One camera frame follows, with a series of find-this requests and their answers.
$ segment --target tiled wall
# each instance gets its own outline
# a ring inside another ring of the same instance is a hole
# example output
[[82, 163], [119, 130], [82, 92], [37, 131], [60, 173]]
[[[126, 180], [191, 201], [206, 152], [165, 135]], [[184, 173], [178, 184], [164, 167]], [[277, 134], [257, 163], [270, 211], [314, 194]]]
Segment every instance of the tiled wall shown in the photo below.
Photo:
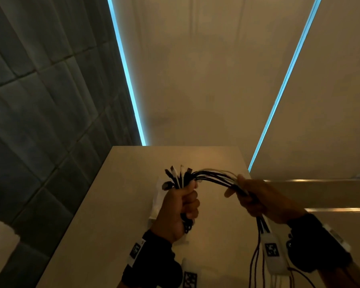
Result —
[[0, 287], [34, 287], [112, 145], [141, 145], [107, 0], [0, 0]]

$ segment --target blue light strip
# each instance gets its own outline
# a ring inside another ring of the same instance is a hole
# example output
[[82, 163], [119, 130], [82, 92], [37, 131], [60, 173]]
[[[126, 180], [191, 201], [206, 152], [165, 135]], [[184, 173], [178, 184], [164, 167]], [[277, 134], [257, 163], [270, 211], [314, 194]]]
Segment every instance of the blue light strip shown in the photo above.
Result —
[[132, 106], [133, 106], [133, 110], [135, 112], [135, 118], [136, 118], [136, 122], [137, 122], [137, 128], [139, 129], [141, 145], [146, 146], [147, 144], [145, 143], [143, 128], [142, 128], [141, 122], [140, 122], [139, 111], [137, 110], [135, 95], [133, 93], [132, 83], [131, 83], [131, 79], [129, 76], [129, 71], [128, 71], [128, 67], [127, 67], [127, 61], [125, 59], [123, 45], [121, 43], [119, 27], [117, 26], [116, 15], [115, 15], [115, 10], [113, 8], [112, 0], [108, 0], [108, 5], [109, 5], [109, 10], [110, 10], [110, 15], [112, 17], [113, 27], [114, 27], [115, 33], [116, 33], [117, 44], [119, 45], [119, 51], [120, 51], [121, 61], [123, 63], [125, 78], [127, 80], [129, 95], [131, 96]]
[[249, 167], [248, 167], [248, 171], [249, 171], [249, 172], [250, 172], [251, 169], [252, 169], [254, 160], [256, 159], [256, 156], [257, 156], [257, 154], [258, 154], [258, 152], [259, 152], [259, 149], [260, 149], [260, 147], [261, 147], [261, 144], [263, 143], [265, 134], [267, 133], [268, 127], [269, 127], [269, 125], [271, 124], [273, 115], [275, 114], [276, 108], [277, 108], [277, 106], [279, 105], [279, 102], [280, 102], [280, 99], [281, 99], [281, 97], [282, 97], [282, 95], [283, 95], [284, 89], [285, 89], [285, 87], [287, 86], [289, 77], [290, 77], [291, 72], [292, 72], [292, 70], [293, 70], [293, 67], [294, 67], [294, 65], [295, 65], [295, 63], [296, 63], [296, 60], [298, 59], [299, 53], [300, 53], [300, 51], [301, 51], [302, 45], [304, 44], [305, 38], [307, 37], [307, 34], [308, 34], [308, 32], [309, 32], [309, 29], [311, 28], [312, 21], [313, 21], [313, 19], [315, 18], [315, 15], [316, 15], [317, 9], [319, 8], [320, 2], [321, 2], [321, 0], [315, 0], [315, 2], [313, 3], [311, 13], [309, 14], [307, 23], [305, 24], [304, 29], [303, 29], [303, 31], [302, 31], [302, 34], [301, 34], [301, 37], [300, 37], [298, 46], [296, 47], [295, 53], [293, 54], [292, 61], [291, 61], [291, 63], [289, 64], [287, 74], [286, 74], [285, 77], [284, 77], [284, 81], [283, 81], [283, 83], [281, 84], [280, 91], [279, 91], [279, 93], [278, 93], [278, 95], [277, 95], [277, 97], [276, 97], [275, 103], [273, 104], [271, 113], [269, 114], [269, 117], [268, 117], [267, 123], [265, 124], [263, 133], [261, 134], [260, 140], [259, 140], [259, 142], [258, 142], [258, 144], [257, 144], [257, 147], [256, 147], [254, 153], [253, 153], [253, 157], [252, 157], [252, 159], [251, 159], [251, 163], [250, 163], [250, 165], [249, 165]]

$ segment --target black wristband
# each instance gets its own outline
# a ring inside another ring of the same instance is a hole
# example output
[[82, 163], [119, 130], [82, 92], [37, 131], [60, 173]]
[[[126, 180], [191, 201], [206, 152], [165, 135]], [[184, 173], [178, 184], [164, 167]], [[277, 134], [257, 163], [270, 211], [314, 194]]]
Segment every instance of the black wristband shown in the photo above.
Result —
[[322, 226], [313, 214], [288, 221], [291, 240], [287, 242], [291, 262], [304, 272], [345, 268], [352, 257]]
[[182, 268], [174, 260], [172, 244], [148, 230], [144, 233], [144, 244], [136, 243], [130, 253], [132, 266], [125, 267], [121, 281], [131, 287], [177, 288], [182, 281]]

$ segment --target tabletop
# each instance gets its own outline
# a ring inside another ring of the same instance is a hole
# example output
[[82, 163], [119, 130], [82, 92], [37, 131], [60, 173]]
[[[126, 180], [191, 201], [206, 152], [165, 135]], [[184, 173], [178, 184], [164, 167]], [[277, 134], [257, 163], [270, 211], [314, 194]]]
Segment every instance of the tabletop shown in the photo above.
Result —
[[[116, 287], [133, 244], [147, 230], [158, 177], [180, 164], [250, 177], [237, 147], [113, 147], [37, 287]], [[210, 273], [209, 287], [244, 287], [257, 243], [256, 221], [224, 191], [199, 184], [199, 217], [173, 251], [180, 263], [186, 258]]]

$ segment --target hand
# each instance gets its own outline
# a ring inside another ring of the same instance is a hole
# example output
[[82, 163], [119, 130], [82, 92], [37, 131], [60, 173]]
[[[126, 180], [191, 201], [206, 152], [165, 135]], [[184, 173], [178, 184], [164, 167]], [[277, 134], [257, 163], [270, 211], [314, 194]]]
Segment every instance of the hand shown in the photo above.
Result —
[[[307, 213], [297, 202], [285, 197], [263, 180], [246, 180], [242, 175], [239, 175], [237, 179], [241, 189], [247, 190], [258, 198], [256, 200], [236, 193], [240, 204], [253, 217], [264, 214], [276, 223], [287, 223], [288, 220], [299, 218]], [[227, 189], [224, 196], [228, 198], [234, 193], [234, 190]]]
[[193, 219], [199, 215], [200, 201], [197, 199], [197, 183], [192, 180], [188, 186], [182, 189], [171, 189], [164, 197], [163, 205], [157, 219], [150, 228], [151, 231], [174, 243], [184, 234], [183, 221], [180, 213], [186, 213], [187, 218]]

